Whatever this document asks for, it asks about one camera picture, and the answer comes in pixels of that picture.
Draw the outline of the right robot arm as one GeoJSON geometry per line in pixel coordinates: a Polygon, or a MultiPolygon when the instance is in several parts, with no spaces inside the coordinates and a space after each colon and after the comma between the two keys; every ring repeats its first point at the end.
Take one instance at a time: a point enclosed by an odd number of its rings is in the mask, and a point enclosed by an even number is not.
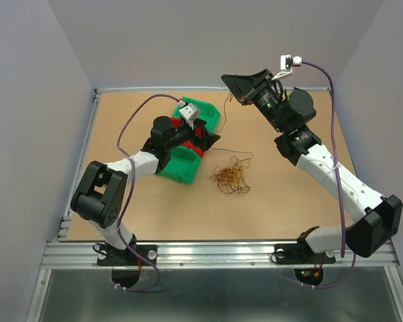
{"type": "Polygon", "coordinates": [[[275,139],[279,153],[337,198],[352,219],[350,225],[342,222],[302,233],[296,244],[300,260],[310,262],[320,253],[344,248],[368,258],[398,232],[402,201],[368,187],[328,151],[307,125],[316,116],[307,91],[287,93],[267,69],[247,76],[224,74],[221,79],[241,105],[254,105],[280,134],[275,139]]]}

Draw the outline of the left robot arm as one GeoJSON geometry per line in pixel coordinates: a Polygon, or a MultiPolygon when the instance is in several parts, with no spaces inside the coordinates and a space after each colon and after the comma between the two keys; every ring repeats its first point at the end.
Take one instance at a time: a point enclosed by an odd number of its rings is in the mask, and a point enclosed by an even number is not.
{"type": "Polygon", "coordinates": [[[113,257],[119,263],[129,264],[136,256],[136,236],[126,228],[122,217],[136,181],[162,171],[173,148],[190,142],[205,152],[219,139],[220,135],[210,132],[202,119],[190,124],[183,118],[157,117],[139,152],[120,161],[88,164],[71,199],[71,210],[94,226],[113,248],[113,257]]]}

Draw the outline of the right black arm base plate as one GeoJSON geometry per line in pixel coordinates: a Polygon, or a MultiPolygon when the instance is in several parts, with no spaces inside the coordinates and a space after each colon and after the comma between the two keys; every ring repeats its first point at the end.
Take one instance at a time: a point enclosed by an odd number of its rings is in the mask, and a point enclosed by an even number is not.
{"type": "Polygon", "coordinates": [[[335,256],[316,254],[309,247],[300,244],[276,244],[270,260],[278,265],[334,264],[335,256]]]}

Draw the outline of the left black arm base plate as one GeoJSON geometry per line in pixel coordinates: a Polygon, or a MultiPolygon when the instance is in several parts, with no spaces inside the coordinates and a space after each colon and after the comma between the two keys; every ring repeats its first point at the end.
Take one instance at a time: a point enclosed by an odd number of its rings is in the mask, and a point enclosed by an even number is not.
{"type": "MultiPolygon", "coordinates": [[[[97,254],[98,266],[136,266],[138,264],[137,257],[128,249],[118,250],[107,243],[95,243],[92,246],[93,251],[97,254]]],[[[154,244],[139,244],[136,246],[136,252],[148,261],[156,264],[156,255],[158,247],[154,244]]]]}

